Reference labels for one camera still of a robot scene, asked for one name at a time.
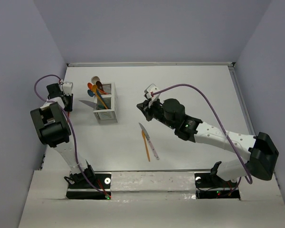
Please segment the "steel knife pink handle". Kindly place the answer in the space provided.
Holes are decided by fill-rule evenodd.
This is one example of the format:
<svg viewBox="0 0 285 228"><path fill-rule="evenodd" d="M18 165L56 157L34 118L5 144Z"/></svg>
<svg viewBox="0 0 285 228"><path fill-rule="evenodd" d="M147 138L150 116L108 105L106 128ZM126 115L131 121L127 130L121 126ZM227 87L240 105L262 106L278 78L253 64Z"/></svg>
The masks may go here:
<svg viewBox="0 0 285 228"><path fill-rule="evenodd" d="M154 155L154 157L156 158L156 160L159 160L160 158L159 158L159 156L157 154L157 151L156 151L153 143L151 142L151 139L150 139L150 136L149 136L148 132L146 131L145 127L141 123L139 123L139 126L140 126L141 130L143 130L143 132L145 134L148 149L150 148L152 153L153 153L153 155Z"/></svg>

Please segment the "blue plastic spoon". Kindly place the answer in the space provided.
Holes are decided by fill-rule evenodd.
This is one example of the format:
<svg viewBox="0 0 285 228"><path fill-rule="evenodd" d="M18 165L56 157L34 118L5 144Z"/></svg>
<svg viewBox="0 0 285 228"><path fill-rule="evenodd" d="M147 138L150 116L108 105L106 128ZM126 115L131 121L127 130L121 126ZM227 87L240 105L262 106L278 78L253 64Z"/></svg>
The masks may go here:
<svg viewBox="0 0 285 228"><path fill-rule="evenodd" d="M90 97L95 97L95 96L96 96L95 93L94 93L92 90L90 90L90 89L87 90L87 94L88 94Z"/></svg>

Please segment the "steel knife green handle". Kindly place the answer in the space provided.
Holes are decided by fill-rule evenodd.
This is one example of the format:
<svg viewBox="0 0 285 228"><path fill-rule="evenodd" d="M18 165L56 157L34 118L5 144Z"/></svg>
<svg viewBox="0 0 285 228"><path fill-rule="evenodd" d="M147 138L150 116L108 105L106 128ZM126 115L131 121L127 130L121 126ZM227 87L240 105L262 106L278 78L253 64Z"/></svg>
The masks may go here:
<svg viewBox="0 0 285 228"><path fill-rule="evenodd" d="M93 109L96 109L97 108L97 103L95 102L91 102L91 101L87 101L87 100L80 100L80 102L82 102L83 104L93 108Z"/></svg>

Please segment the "red-orange plastic spoon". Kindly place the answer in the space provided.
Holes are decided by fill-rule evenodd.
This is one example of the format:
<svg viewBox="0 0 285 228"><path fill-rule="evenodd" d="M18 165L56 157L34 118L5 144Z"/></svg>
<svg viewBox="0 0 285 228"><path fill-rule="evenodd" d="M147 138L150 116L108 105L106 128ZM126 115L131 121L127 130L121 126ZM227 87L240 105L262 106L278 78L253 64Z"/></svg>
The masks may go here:
<svg viewBox="0 0 285 228"><path fill-rule="evenodd" d="M92 90L93 84L92 83L87 83L87 87Z"/></svg>

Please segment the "orange plastic knife long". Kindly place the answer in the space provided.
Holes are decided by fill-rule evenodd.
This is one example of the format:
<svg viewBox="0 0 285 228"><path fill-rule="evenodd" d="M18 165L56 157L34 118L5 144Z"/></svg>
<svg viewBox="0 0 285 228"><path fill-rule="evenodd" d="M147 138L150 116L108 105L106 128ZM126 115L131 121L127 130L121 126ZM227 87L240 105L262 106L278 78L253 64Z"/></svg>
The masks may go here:
<svg viewBox="0 0 285 228"><path fill-rule="evenodd" d="M101 95L96 95L96 96L97 96L97 98L101 101L101 103L103 104L103 106L105 106L106 109L108 109L108 106L107 106L105 100L102 98L102 96L101 96Z"/></svg>

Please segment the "beige wooden spoon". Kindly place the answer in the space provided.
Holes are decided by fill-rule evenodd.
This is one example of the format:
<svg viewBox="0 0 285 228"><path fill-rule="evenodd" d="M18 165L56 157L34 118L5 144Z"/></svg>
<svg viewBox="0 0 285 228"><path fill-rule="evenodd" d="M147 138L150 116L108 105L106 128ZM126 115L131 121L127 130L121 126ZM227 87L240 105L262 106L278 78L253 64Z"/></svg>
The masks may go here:
<svg viewBox="0 0 285 228"><path fill-rule="evenodd" d="M92 84L96 84L97 81L100 81L100 78L99 78L98 76L93 76L93 77L91 78L91 83L92 83Z"/></svg>

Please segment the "dark brown wooden spoon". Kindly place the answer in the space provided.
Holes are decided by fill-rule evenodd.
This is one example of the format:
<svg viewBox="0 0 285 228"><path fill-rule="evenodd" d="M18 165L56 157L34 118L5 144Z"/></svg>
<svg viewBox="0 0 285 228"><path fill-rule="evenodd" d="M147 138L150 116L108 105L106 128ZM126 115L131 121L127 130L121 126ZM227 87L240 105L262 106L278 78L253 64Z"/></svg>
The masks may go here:
<svg viewBox="0 0 285 228"><path fill-rule="evenodd" d="M102 85L102 83L100 82L100 81L96 81L96 86L97 86L97 88L98 88L98 90L102 93L102 94L107 94L104 90L103 90L103 85Z"/></svg>

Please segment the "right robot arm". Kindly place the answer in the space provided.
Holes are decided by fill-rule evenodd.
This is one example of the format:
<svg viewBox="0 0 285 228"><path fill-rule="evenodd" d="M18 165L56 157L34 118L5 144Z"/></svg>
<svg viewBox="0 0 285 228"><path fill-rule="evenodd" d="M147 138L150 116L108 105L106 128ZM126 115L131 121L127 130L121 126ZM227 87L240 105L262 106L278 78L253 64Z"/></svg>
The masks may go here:
<svg viewBox="0 0 285 228"><path fill-rule="evenodd" d="M184 141L211 145L237 156L233 161L214 164L209 174L212 185L220 186L226 181L248 175L263 181L272 179L279 152L268 134L259 132L258 135L245 135L223 131L187 115L184 105L172 98L152 104L145 100L136 107L147 121L159 121Z"/></svg>

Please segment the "orange plastic knife front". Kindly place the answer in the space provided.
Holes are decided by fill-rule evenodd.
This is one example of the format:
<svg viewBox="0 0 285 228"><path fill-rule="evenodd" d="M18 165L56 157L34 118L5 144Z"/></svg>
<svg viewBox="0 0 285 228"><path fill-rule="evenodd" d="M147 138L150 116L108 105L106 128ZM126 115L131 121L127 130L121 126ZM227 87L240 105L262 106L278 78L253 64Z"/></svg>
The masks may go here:
<svg viewBox="0 0 285 228"><path fill-rule="evenodd" d="M143 130L141 130L141 133L142 133L142 138L143 138L143 141L144 141L144 146L145 146L145 150L146 150L146 154L147 154L147 159L148 159L148 162L150 162L151 159L150 159L150 155L149 155L149 150L148 150L148 146L147 146L146 137L145 137L145 134L144 134Z"/></svg>

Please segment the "white foam front board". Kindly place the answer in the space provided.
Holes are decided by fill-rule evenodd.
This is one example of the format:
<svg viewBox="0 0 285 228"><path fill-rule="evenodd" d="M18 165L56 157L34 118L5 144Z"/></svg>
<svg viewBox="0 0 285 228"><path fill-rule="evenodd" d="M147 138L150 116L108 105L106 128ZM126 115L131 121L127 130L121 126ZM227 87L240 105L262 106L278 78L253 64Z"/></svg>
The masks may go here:
<svg viewBox="0 0 285 228"><path fill-rule="evenodd" d="M21 228L285 228L281 195L263 200L191 199L172 193L113 200L58 198L58 173L36 171Z"/></svg>

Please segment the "aluminium rail back edge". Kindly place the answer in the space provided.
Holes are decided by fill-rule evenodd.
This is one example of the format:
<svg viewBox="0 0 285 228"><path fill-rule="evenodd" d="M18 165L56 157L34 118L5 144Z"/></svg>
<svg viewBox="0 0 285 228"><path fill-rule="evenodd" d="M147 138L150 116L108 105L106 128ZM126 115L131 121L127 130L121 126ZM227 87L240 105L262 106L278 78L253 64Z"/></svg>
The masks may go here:
<svg viewBox="0 0 285 228"><path fill-rule="evenodd" d="M67 63L68 67L150 67L150 66L228 66L233 62L95 62L95 63Z"/></svg>

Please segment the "aluminium rail edge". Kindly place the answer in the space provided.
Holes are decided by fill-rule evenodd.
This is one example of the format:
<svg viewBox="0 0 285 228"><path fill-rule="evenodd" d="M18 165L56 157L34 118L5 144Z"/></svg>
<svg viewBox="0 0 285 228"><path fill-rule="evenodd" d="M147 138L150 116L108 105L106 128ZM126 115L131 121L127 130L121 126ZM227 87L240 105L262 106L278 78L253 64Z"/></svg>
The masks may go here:
<svg viewBox="0 0 285 228"><path fill-rule="evenodd" d="M228 70L249 132L249 135L229 133L228 136L233 143L233 147L237 150L237 156L241 156L243 160L246 160L244 164L248 166L247 169L257 176L261 172L265 172L266 168L270 166L269 157L274 154L271 151L270 137L263 132L255 133L236 78L235 69L229 66Z"/></svg>
<svg viewBox="0 0 285 228"><path fill-rule="evenodd" d="M95 63L67 63L68 67L150 67L150 66L228 66L233 62L95 62Z"/></svg>

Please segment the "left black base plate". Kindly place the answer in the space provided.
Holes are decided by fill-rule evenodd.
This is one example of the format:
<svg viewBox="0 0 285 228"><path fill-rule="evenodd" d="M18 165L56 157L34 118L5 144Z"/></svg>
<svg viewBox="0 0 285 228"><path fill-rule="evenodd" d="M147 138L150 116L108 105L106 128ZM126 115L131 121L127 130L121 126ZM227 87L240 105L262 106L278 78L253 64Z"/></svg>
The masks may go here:
<svg viewBox="0 0 285 228"><path fill-rule="evenodd" d="M111 172L96 172L96 179L90 181L94 188L84 179L74 183L70 176L64 177L67 181L66 198L70 200L110 200L111 199Z"/></svg>

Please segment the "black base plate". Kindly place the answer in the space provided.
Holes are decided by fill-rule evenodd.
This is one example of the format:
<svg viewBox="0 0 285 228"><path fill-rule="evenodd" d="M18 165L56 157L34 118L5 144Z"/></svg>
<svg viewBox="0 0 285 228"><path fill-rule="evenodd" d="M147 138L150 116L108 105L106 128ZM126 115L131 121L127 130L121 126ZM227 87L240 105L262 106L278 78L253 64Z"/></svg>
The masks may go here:
<svg viewBox="0 0 285 228"><path fill-rule="evenodd" d="M96 179L90 181L94 188L84 179L74 183L70 176L64 177L67 181L66 198L70 200L110 200L111 199L111 172L96 172Z"/></svg>
<svg viewBox="0 0 285 228"><path fill-rule="evenodd" d="M240 199L238 182L217 179L208 172L194 174L197 199Z"/></svg>

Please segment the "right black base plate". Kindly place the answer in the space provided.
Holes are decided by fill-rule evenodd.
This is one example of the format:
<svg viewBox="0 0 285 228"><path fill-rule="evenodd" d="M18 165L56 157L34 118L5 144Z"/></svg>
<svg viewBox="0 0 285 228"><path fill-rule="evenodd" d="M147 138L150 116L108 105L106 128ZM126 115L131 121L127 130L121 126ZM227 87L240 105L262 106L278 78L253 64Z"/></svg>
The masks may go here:
<svg viewBox="0 0 285 228"><path fill-rule="evenodd" d="M194 174L197 199L240 199L238 182L217 179L208 172Z"/></svg>

